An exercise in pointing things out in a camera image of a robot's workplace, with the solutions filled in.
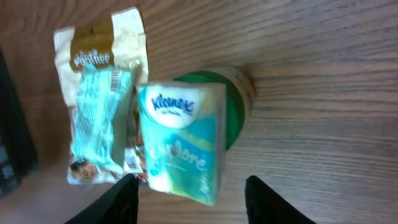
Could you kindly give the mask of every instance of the brown wooden surface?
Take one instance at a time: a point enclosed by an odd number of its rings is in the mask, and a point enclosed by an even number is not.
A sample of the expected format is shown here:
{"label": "brown wooden surface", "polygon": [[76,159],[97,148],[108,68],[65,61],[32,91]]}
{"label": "brown wooden surface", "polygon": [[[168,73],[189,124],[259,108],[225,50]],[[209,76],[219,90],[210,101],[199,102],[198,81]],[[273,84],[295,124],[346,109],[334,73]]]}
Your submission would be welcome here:
{"label": "brown wooden surface", "polygon": [[110,185],[68,185],[67,109],[53,32],[142,12],[150,79],[236,66],[257,91],[214,208],[140,189],[139,223],[247,223],[258,175],[317,223],[398,222],[398,2],[2,0],[0,44],[40,172],[0,201],[0,223],[63,223]]}

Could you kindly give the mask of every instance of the kleenex tissue pack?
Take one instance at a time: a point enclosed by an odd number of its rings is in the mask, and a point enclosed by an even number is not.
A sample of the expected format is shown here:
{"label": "kleenex tissue pack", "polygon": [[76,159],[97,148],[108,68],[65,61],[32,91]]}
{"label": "kleenex tissue pack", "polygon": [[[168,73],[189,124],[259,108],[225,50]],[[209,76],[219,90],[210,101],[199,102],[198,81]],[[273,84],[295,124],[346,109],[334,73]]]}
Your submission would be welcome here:
{"label": "kleenex tissue pack", "polygon": [[221,83],[138,86],[149,186],[214,206],[226,147]]}

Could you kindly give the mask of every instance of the green lid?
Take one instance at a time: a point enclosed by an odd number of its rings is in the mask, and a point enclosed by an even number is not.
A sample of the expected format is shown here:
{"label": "green lid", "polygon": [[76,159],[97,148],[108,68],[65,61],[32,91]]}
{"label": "green lid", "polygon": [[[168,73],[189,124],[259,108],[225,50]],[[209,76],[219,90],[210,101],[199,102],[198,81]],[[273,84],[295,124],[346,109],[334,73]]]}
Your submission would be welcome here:
{"label": "green lid", "polygon": [[224,83],[227,91],[226,109],[226,150],[234,144],[244,124],[244,103],[239,90],[234,83],[223,75],[216,72],[200,70],[191,72],[174,80],[189,83]]}

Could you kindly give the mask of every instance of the brown label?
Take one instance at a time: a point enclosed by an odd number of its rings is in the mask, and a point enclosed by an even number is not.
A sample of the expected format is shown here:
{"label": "brown label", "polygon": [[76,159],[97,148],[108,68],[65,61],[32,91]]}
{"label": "brown label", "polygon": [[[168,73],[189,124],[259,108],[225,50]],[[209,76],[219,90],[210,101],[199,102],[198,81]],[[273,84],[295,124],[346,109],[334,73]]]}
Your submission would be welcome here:
{"label": "brown label", "polygon": [[110,17],[92,25],[76,27],[70,46],[69,64],[72,70],[80,71],[89,64],[96,68],[114,65],[113,39],[113,24]]}

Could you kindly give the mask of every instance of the plastic wrapper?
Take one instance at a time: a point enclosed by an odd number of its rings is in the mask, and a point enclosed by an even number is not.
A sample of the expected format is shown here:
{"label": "plastic wrapper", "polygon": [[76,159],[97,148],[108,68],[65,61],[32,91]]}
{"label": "plastic wrapper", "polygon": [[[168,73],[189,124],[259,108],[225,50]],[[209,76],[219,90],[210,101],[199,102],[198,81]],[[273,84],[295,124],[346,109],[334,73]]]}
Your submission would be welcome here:
{"label": "plastic wrapper", "polygon": [[149,186],[215,205],[226,149],[221,83],[138,86]]}
{"label": "plastic wrapper", "polygon": [[55,65],[70,112],[70,184],[143,175],[135,85],[147,83],[146,36],[136,8],[54,34]]}

